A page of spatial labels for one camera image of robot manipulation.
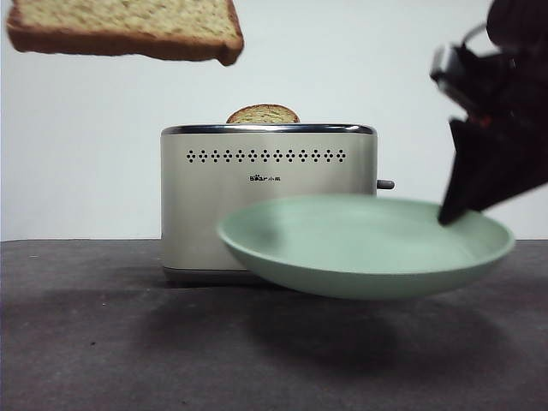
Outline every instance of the toaster vent hole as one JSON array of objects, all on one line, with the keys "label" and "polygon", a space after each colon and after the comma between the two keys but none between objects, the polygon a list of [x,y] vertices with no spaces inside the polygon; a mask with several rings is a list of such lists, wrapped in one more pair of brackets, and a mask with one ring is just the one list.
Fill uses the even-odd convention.
[{"label": "toaster vent hole", "polygon": [[238,160],[238,163],[246,163],[247,160],[250,163],[255,163],[256,161],[262,160],[264,163],[268,163],[268,161],[271,159],[272,161],[276,161],[276,163],[281,163],[283,160],[287,160],[288,163],[293,163],[294,161],[300,160],[301,163],[305,163],[309,158],[314,163],[318,163],[319,160],[325,160],[326,163],[335,162],[338,160],[338,163],[342,163],[346,157],[347,154],[342,149],[287,149],[287,150],[281,150],[281,149],[275,149],[275,150],[268,150],[268,149],[250,149],[250,150],[230,150],[230,149],[223,149],[223,150],[212,150],[208,152],[207,150],[188,150],[187,154],[187,160],[189,163],[207,163],[208,160],[213,163],[218,163],[221,159],[223,159],[226,163],[230,163],[231,160]]}]

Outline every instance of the plate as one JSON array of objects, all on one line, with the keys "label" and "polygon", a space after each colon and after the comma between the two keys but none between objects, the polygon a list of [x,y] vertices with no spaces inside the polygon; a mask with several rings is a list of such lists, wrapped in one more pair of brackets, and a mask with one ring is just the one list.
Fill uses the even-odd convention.
[{"label": "plate", "polygon": [[502,224],[469,211],[449,226],[439,205],[360,194],[292,197],[228,215],[218,234],[258,276],[329,297],[384,300],[458,289],[514,246]]}]

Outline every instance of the toasted bread in toaster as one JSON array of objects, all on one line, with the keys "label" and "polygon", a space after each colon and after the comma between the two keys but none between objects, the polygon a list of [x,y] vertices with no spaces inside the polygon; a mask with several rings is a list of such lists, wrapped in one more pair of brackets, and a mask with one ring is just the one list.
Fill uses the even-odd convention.
[{"label": "toasted bread in toaster", "polygon": [[18,51],[209,60],[233,64],[243,37],[232,0],[14,0]]},{"label": "toasted bread in toaster", "polygon": [[256,104],[239,109],[226,121],[231,122],[299,122],[299,117],[280,104]]}]

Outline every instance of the gray tabletop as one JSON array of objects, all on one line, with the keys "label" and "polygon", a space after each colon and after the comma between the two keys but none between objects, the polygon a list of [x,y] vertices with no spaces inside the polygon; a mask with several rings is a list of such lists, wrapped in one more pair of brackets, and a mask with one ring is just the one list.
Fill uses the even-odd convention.
[{"label": "gray tabletop", "polygon": [[5,411],[548,409],[548,241],[408,301],[175,288],[157,241],[2,259]]}]

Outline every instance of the toaster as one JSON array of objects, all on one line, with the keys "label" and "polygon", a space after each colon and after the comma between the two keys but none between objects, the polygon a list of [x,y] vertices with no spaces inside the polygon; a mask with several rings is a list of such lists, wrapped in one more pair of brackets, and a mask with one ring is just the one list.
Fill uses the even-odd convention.
[{"label": "toaster", "polygon": [[260,283],[217,237],[227,214],[261,200],[374,195],[377,134],[354,124],[218,124],[161,135],[162,260],[176,283]]}]

